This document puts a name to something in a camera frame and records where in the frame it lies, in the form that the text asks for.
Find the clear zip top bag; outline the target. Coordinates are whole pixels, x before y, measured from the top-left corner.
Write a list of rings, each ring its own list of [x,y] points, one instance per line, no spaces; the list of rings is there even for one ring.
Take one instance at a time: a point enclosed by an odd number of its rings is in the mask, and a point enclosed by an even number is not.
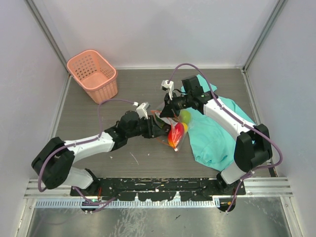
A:
[[[157,138],[157,140],[177,152],[180,150],[189,130],[192,120],[191,113],[187,110],[181,110],[179,116],[174,118],[161,118],[160,114],[162,109],[163,104],[160,104],[155,110],[151,110],[155,122],[165,131],[165,135]]]

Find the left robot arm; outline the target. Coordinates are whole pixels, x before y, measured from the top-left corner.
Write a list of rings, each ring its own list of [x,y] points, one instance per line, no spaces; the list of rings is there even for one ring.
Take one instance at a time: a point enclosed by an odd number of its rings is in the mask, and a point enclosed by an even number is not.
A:
[[[170,130],[170,125],[159,125],[153,115],[139,118],[135,111],[128,111],[114,126],[98,135],[76,141],[52,138],[32,161],[31,167],[39,176],[38,184],[44,184],[46,189],[69,185],[92,196],[101,188],[100,180],[87,168],[74,168],[74,163],[118,150],[127,144],[129,138],[153,139],[167,135]]]

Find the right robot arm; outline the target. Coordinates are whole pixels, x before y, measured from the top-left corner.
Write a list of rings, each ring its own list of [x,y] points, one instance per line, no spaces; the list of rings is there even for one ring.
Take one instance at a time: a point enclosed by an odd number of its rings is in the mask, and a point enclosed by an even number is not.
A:
[[[216,121],[230,134],[236,142],[234,160],[216,176],[217,190],[226,195],[238,180],[272,157],[269,130],[263,124],[255,125],[243,119],[225,106],[213,91],[204,91],[197,76],[183,79],[182,85],[185,92],[177,96],[172,81],[161,83],[162,90],[167,93],[160,117],[174,118],[181,110],[192,108]]]

